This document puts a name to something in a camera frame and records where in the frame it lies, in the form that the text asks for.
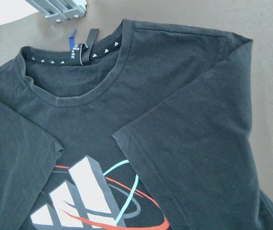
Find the black graphic t-shirt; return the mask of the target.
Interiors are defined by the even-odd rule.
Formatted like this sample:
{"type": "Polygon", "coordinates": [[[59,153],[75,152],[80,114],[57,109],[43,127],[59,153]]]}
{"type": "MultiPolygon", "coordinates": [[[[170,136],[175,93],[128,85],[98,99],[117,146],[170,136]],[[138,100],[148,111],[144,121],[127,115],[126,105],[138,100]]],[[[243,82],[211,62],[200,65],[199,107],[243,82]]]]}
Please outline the black graphic t-shirt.
{"type": "Polygon", "coordinates": [[[253,41],[122,20],[0,67],[0,230],[273,230],[249,144],[253,41]]]}

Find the aluminium frame post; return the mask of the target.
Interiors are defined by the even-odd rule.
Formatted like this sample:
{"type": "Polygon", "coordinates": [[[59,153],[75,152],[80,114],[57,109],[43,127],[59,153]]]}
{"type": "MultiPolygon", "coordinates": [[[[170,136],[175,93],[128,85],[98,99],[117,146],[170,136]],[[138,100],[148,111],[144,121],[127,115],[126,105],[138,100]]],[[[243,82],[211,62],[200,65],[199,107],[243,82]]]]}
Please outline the aluminium frame post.
{"type": "Polygon", "coordinates": [[[52,23],[62,23],[86,16],[86,0],[26,0],[52,23]]]}

